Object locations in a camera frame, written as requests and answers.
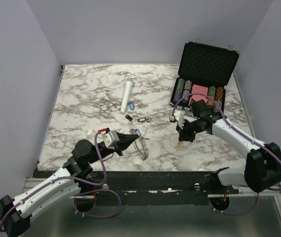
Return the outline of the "yellow key tag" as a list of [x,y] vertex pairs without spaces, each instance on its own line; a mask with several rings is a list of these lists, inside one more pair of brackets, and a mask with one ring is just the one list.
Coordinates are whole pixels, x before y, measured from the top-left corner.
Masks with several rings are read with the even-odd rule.
[[178,147],[181,145],[181,143],[182,143],[182,141],[179,141],[179,142],[177,143],[177,145],[175,146],[175,148],[178,148]]

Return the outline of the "large metal keyring disc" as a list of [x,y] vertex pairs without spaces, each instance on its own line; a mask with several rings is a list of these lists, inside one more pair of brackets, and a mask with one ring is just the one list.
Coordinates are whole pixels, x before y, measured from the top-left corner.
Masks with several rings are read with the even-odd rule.
[[[136,134],[136,129],[131,128],[129,130],[129,134]],[[134,149],[138,152],[138,155],[140,156],[141,160],[147,160],[149,156],[149,150],[146,146],[145,139],[143,137],[139,137],[136,141],[133,143]]]

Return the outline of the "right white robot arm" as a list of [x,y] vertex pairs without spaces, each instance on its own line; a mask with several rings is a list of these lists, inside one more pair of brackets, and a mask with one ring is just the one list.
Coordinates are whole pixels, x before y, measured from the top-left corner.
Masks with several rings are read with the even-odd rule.
[[281,150],[276,143],[267,144],[244,133],[222,111],[212,111],[204,100],[193,103],[191,111],[196,117],[192,122],[186,120],[182,112],[170,114],[170,121],[177,123],[180,142],[193,142],[198,133],[206,132],[225,141],[245,159],[241,168],[225,167],[212,174],[209,183],[214,193],[219,194],[232,185],[260,193],[281,182]]

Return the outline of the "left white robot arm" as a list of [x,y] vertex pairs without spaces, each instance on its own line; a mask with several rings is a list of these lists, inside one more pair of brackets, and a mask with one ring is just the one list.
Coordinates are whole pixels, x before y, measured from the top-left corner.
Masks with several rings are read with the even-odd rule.
[[[0,199],[0,232],[18,237],[30,227],[31,218],[55,202],[96,192],[96,187],[102,187],[107,181],[103,158],[113,153],[122,156],[123,151],[139,138],[138,134],[122,134],[108,128],[99,130],[97,134],[102,135],[102,142],[78,141],[71,157],[49,178],[20,195],[6,195]],[[103,180],[98,183],[87,180],[93,170],[91,164],[97,161],[103,169]]]

